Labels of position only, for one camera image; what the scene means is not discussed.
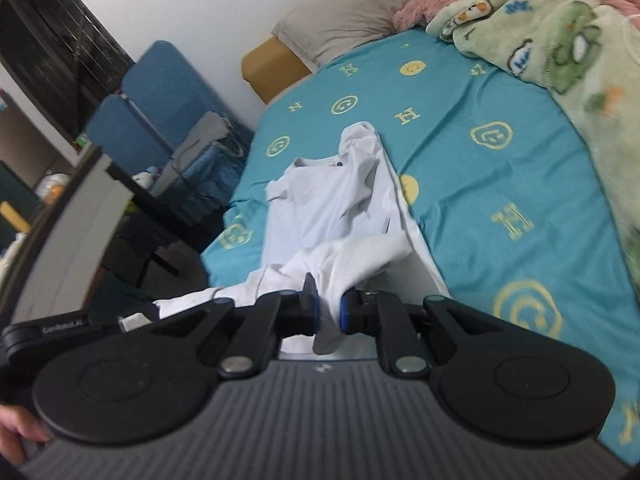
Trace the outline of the person's left hand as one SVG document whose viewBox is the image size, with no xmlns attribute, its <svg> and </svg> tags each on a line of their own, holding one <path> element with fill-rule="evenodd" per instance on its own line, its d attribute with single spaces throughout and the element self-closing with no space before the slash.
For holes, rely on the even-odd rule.
<svg viewBox="0 0 640 480">
<path fill-rule="evenodd" d="M 51 434 L 46 426 L 26 408 L 0 405 L 1 455 L 13 466 L 26 460 L 22 440 L 47 443 Z"/>
</svg>

